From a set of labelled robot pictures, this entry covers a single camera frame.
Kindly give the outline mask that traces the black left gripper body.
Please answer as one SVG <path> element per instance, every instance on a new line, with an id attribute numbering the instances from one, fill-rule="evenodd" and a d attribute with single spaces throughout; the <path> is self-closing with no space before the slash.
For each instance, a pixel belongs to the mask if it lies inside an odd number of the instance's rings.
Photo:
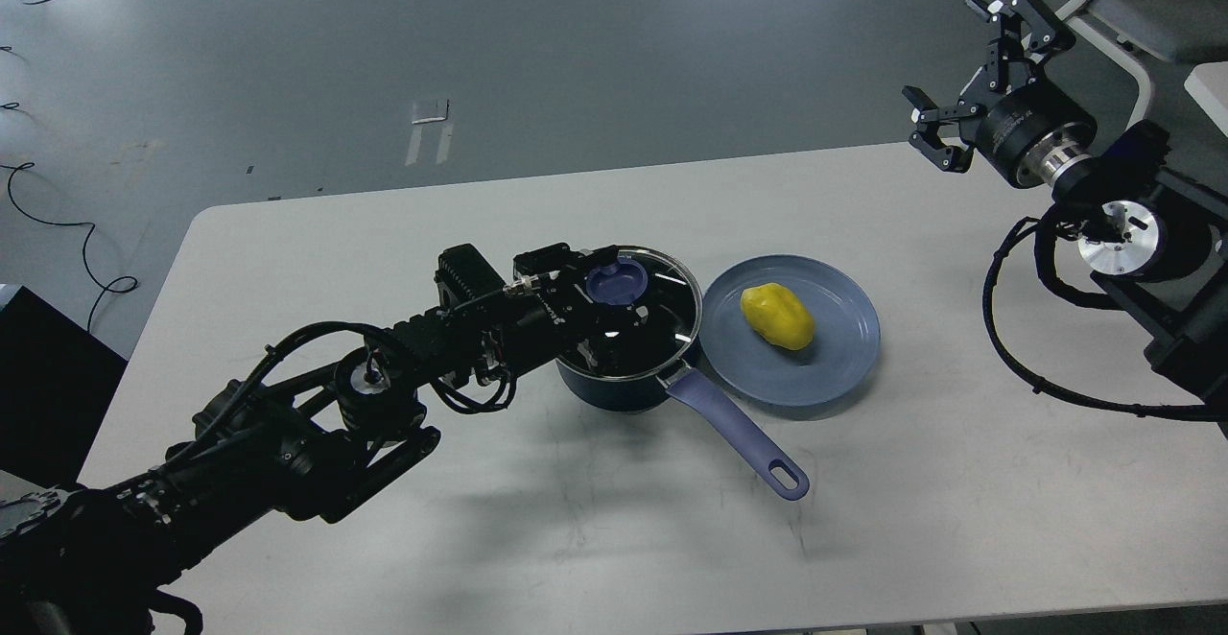
<path id="1" fill-rule="evenodd" d="M 619 308 L 642 294 L 643 280 L 631 275 L 630 262 L 620 262 L 608 278 L 573 278 L 573 249 L 551 244 L 515 255 L 510 319 L 499 330 L 508 367 L 551 364 L 580 341 L 618 328 L 628 314 Z"/>

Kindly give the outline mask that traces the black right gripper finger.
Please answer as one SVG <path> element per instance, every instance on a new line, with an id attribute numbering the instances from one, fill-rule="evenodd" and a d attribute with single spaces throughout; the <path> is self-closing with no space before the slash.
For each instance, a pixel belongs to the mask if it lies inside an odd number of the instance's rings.
<path id="1" fill-rule="evenodd" d="M 903 96 L 912 106 L 912 133 L 909 144 L 930 160 L 939 171 L 966 173 L 974 157 L 974 147 L 948 144 L 939 136 L 943 127 L 971 125 L 977 131 L 977 120 L 985 115 L 985 106 L 966 102 L 939 107 L 922 88 L 904 85 Z"/>
<path id="2" fill-rule="evenodd" d="M 985 59 L 964 87 L 966 99 L 1007 96 L 1045 77 L 1045 65 L 1074 48 L 1074 32 L 1041 0 L 964 0 L 996 29 Z"/>

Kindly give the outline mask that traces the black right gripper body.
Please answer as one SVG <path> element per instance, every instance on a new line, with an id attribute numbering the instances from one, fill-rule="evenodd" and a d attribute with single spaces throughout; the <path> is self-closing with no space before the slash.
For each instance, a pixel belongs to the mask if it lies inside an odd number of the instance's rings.
<path id="1" fill-rule="evenodd" d="M 959 169 L 966 172 L 974 155 L 982 155 L 1016 189 L 1047 184 L 1052 174 L 1041 163 L 1061 144 L 1084 150 L 1097 136 L 1097 119 L 1039 71 L 1012 68 L 996 80 L 985 68 L 960 90 L 959 104 L 968 115 L 959 120 L 964 145 Z"/>

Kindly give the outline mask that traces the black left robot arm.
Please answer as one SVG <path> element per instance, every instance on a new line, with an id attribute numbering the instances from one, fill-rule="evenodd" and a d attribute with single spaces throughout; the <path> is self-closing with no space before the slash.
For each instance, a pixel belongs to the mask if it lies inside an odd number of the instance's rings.
<path id="1" fill-rule="evenodd" d="M 519 378 L 648 314 L 650 271 L 615 246 L 517 255 L 503 281 L 470 244 L 438 255 L 438 306 L 391 328 L 302 325 L 196 413 L 196 435 L 106 489 L 2 504 L 5 634 L 201 634 L 167 583 L 278 511 L 338 523 L 438 446 L 418 391 L 452 411 L 503 411 Z"/>

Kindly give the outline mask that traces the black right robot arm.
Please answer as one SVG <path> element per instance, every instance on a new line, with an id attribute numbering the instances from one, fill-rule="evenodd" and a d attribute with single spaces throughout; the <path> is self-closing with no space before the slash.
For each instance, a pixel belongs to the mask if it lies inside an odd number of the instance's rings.
<path id="1" fill-rule="evenodd" d="M 1005 235 L 981 290 L 982 324 L 1005 367 L 1041 395 L 1144 419 L 1226 425 L 1226 198 L 1167 166 L 1169 133 L 1137 122 L 1092 154 L 1097 119 L 1047 77 L 1074 31 L 1041 0 L 965 0 L 995 29 L 950 106 L 903 88 L 909 144 L 939 171 L 982 157 L 1017 190 L 1045 185 L 1051 205 Z M 1036 278 L 1074 307 L 1129 314 L 1149 334 L 1152 371 L 1192 405 L 1110 402 L 1027 368 L 1000 337 L 995 292 L 1009 253 L 1032 241 Z"/>

